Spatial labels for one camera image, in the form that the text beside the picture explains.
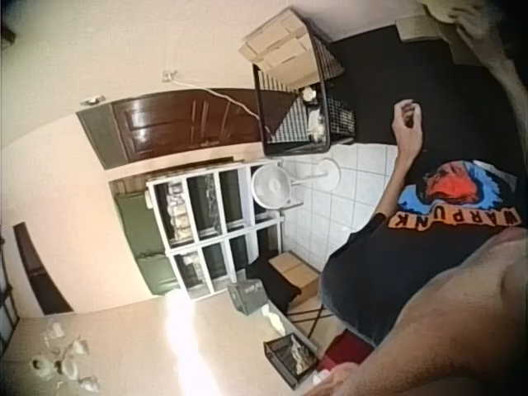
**white fan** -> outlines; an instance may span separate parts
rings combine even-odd
[[[318,188],[325,191],[339,186],[341,171],[330,158],[324,158],[315,166],[314,175],[295,179],[282,167],[264,165],[253,173],[251,191],[255,201],[266,209],[285,209],[291,202],[291,187],[316,181]]]

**graphic print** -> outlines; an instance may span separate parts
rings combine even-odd
[[[518,225],[521,218],[512,200],[505,199],[507,190],[501,179],[473,163],[447,163],[403,190],[400,211],[389,227],[423,231],[436,222]]]

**red object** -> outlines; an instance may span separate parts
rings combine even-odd
[[[326,369],[330,371],[334,366],[346,361],[360,364],[373,350],[374,348],[371,345],[345,330],[330,343],[319,362],[317,370]]]

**wire basket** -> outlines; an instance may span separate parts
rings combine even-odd
[[[343,74],[344,68],[322,40],[310,29],[308,32],[319,75],[319,82],[309,86],[317,93],[315,104],[303,100],[303,88],[287,87],[253,65],[261,140],[267,157],[326,153],[332,144],[350,144],[356,137],[354,112],[337,96],[330,81]],[[315,106],[323,127],[317,140],[309,133],[309,113]]]
[[[264,354],[292,389],[296,389],[319,362],[316,355],[293,333],[264,342]]]

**black t-shirt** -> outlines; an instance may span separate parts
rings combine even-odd
[[[320,280],[323,302],[349,330],[378,345],[431,278],[520,224],[507,177],[448,163],[407,186],[394,216],[376,214],[330,256]]]

